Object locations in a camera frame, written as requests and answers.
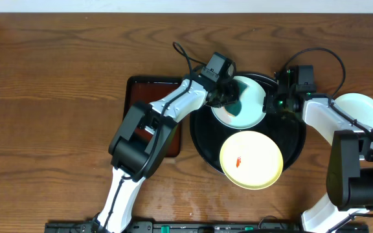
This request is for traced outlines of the green yellow sponge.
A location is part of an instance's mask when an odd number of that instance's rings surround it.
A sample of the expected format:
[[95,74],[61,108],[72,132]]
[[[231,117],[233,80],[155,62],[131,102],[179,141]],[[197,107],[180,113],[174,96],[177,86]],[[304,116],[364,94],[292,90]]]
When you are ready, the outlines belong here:
[[242,93],[247,89],[248,85],[242,83],[241,81],[236,81],[238,87],[238,99],[235,103],[229,104],[225,106],[225,110],[230,114],[232,117],[237,117],[241,110],[242,110],[242,102],[240,100]]

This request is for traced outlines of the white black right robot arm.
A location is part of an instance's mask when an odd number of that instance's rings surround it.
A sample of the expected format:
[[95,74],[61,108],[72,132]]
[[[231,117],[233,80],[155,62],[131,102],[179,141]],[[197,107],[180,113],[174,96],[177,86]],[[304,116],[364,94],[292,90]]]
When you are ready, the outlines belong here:
[[305,232],[335,232],[356,217],[373,218],[373,128],[352,118],[327,94],[316,92],[313,75],[275,74],[264,100],[268,113],[288,111],[331,144],[326,194],[301,215]]

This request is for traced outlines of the pale green plate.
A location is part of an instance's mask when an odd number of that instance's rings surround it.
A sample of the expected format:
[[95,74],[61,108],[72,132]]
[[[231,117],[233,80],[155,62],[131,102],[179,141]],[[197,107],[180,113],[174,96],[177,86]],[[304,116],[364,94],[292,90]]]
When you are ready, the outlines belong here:
[[231,116],[221,108],[212,107],[212,113],[223,125],[233,129],[247,129],[260,123],[265,117],[262,111],[264,97],[266,92],[260,84],[253,79],[244,76],[235,76],[236,81],[241,81],[248,85],[247,89],[241,95],[242,110],[238,116]]
[[373,128],[373,99],[359,93],[341,95],[335,103],[352,118]]

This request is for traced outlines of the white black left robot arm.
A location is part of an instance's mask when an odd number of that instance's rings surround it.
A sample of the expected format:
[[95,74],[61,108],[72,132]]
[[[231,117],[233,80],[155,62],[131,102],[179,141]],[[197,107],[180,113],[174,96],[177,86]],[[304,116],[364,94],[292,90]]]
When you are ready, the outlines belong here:
[[109,145],[112,182],[94,230],[122,232],[131,221],[142,183],[162,163],[180,121],[207,103],[217,107],[234,103],[238,93],[236,80],[215,82],[201,75],[188,75],[160,100],[133,104]]

